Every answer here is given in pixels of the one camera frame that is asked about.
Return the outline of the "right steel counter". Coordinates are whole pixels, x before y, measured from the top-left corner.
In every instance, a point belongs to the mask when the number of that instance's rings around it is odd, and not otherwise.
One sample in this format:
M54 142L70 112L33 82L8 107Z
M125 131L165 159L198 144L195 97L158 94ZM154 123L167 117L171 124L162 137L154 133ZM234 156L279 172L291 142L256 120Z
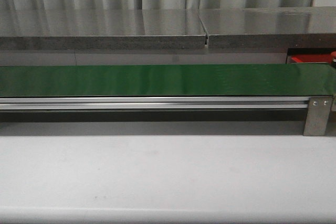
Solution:
M334 48L335 7L203 9L210 49Z

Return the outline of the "steel counter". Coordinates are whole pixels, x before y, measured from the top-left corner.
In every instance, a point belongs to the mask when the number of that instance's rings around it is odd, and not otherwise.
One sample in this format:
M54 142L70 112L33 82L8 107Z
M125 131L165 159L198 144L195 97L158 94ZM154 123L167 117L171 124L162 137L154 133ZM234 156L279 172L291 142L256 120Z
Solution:
M203 9L210 49L334 48L335 7Z
M2 50L194 50L205 42L192 10L1 11Z

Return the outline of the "green conveyor belt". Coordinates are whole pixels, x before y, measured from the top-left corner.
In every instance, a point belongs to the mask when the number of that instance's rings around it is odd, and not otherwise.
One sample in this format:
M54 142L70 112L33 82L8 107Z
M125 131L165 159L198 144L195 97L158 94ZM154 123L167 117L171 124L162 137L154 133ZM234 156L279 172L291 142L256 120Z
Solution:
M333 96L322 63L1 67L1 97Z

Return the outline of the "red plastic tray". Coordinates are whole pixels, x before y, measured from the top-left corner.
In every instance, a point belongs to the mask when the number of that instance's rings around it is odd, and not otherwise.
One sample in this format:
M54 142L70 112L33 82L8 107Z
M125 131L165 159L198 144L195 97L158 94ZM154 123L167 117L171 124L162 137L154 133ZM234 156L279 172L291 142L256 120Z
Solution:
M290 57L294 63L328 63L330 64L333 57L330 54L303 54L293 55Z

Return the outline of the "left steel counter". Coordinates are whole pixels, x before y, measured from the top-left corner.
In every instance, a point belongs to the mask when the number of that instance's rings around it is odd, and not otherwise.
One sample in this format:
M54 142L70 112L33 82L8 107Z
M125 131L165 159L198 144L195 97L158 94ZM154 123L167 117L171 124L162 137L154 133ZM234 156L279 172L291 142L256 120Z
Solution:
M192 10L1 11L2 50L194 50L205 42Z

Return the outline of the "aluminium conveyor side rail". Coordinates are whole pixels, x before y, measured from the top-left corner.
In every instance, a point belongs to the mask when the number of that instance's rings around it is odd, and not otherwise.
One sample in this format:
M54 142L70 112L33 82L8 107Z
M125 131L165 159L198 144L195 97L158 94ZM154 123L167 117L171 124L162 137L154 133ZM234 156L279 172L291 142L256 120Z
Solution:
M305 109L309 97L1 98L1 110Z

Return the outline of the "steel conveyor support bracket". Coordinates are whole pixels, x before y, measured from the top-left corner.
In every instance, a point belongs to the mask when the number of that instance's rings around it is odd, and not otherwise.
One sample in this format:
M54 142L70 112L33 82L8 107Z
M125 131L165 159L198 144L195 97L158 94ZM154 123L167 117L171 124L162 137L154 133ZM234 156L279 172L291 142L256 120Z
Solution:
M311 97L303 131L304 136L324 136L333 104L333 97Z

